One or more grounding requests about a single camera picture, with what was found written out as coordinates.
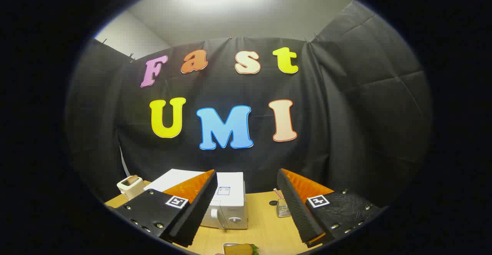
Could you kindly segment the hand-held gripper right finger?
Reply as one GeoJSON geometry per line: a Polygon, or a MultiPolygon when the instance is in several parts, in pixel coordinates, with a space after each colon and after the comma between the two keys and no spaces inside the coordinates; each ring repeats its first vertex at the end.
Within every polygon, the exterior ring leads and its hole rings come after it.
{"type": "Polygon", "coordinates": [[[278,171],[276,181],[309,248],[355,232],[383,210],[352,190],[332,190],[287,169],[278,171]]]}

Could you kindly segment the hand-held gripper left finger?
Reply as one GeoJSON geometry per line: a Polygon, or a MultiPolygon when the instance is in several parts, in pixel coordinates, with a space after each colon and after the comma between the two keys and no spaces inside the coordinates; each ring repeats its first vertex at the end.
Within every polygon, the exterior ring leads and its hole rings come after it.
{"type": "Polygon", "coordinates": [[[211,169],[167,190],[144,190],[115,208],[115,212],[146,234],[188,247],[193,242],[217,186],[217,172],[211,169]]]}

